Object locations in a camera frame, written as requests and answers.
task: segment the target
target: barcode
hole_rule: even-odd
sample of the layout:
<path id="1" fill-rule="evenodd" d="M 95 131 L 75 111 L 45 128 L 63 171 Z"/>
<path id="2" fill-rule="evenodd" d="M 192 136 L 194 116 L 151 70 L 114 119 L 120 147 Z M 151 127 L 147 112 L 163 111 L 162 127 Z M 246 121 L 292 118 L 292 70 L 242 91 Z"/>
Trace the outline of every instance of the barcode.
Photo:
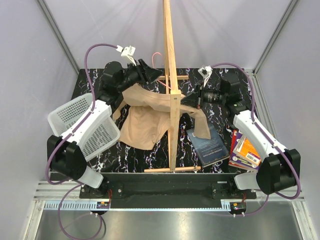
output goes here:
<path id="1" fill-rule="evenodd" d="M 247 157 L 248 159 L 250 159 L 251 161 L 254 161 L 256 164 L 259 163 L 259 160 L 258 160 L 256 157 L 250 155 L 250 153 L 248 153 L 248 154 L 246 155 L 246 157 Z"/>

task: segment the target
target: metal floor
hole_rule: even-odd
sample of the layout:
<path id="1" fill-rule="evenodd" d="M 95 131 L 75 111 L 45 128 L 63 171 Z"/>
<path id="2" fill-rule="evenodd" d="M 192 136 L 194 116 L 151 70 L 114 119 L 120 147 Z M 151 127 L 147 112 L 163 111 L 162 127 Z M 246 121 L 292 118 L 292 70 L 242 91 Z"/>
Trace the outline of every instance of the metal floor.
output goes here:
<path id="1" fill-rule="evenodd" d="M 247 212 L 259 207 L 248 202 Z M 100 225 L 93 216 L 75 219 L 86 212 L 62 211 L 62 224 L 72 236 L 85 239 L 93 236 Z M 253 216 L 224 217 L 225 212 L 129 212 L 110 211 L 103 215 L 106 224 L 97 240 L 302 240 L 293 206 L 288 201 L 268 202 L 265 209 Z M 56 210 L 44 210 L 36 240 L 65 240 Z"/>

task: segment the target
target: beige cloth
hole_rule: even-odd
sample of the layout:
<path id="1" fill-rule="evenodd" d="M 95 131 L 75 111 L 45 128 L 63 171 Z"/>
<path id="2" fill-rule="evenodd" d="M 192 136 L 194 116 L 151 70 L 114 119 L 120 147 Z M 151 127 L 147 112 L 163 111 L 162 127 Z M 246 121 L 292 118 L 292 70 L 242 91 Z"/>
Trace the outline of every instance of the beige cloth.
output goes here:
<path id="1" fill-rule="evenodd" d="M 120 117 L 120 109 L 130 105 L 129 113 L 120 131 L 119 141 L 142 150 L 152 150 L 170 128 L 170 94 L 161 94 L 143 89 L 138 84 L 125 90 L 123 102 L 113 113 Z M 180 105 L 180 115 L 188 113 L 195 119 L 194 135 L 211 139 L 207 117 L 201 109 Z"/>

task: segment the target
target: white plastic basket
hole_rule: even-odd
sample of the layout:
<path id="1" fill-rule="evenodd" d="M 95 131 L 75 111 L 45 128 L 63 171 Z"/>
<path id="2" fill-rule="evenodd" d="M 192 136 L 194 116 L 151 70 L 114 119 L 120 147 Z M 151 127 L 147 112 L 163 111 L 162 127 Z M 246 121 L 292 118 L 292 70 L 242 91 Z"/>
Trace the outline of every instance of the white plastic basket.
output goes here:
<path id="1" fill-rule="evenodd" d="M 71 128 L 79 118 L 88 110 L 92 103 L 92 94 L 86 93 L 66 104 L 58 107 L 48 115 L 48 122 L 55 136 Z M 95 131 L 90 134 L 86 142 L 79 147 L 89 161 L 106 149 L 113 146 L 120 137 L 120 131 L 110 116 L 107 116 Z"/>

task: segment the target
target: black marble table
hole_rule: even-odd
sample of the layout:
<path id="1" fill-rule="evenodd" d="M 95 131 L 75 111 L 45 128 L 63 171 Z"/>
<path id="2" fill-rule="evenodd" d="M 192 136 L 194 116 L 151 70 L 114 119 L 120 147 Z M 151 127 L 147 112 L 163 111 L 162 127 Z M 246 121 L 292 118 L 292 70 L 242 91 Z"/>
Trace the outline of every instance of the black marble table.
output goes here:
<path id="1" fill-rule="evenodd" d="M 92 79 L 94 90 L 97 93 L 99 89 L 99 78 L 103 69 L 90 69 L 89 74 Z M 219 84 L 219 78 L 225 73 L 236 73 L 240 80 L 240 91 L 243 99 L 251 102 L 251 89 L 247 82 L 246 76 L 234 68 L 215 68 L 208 82 L 210 87 Z M 179 80 L 178 85 L 184 95 L 194 90 L 195 84 L 202 80 L 197 68 L 179 68 L 178 75 L 189 75 L 188 80 Z M 143 86 L 145 89 L 156 93 L 165 93 L 165 87 L 155 82 L 153 84 Z M 84 69 L 80 70 L 78 79 L 73 91 L 72 98 L 76 98 L 82 94 L 90 93 L 90 87 Z M 121 129 L 130 106 L 125 106 L 121 111 L 121 117 L 116 124 Z M 223 138 L 225 145 L 230 149 L 232 130 L 230 129 L 225 111 L 219 105 L 206 104 L 202 110 L 207 116 L 208 122 L 212 123 L 219 135 Z M 202 166 L 197 157 L 195 148 L 193 147 L 187 135 L 187 130 L 194 127 L 194 119 L 188 114 L 183 114 L 179 121 L 179 136 L 176 167 Z M 229 167 L 229 160 L 218 162 L 214 165 L 202 168 L 198 173 L 229 173 L 240 171 L 238 168 Z M 133 148 L 123 142 L 117 142 L 114 146 L 99 154 L 88 163 L 97 172 L 121 172 L 121 173 L 141 173 L 145 169 L 168 168 L 168 135 L 167 133 L 157 142 L 152 150 L 141 150 Z"/>

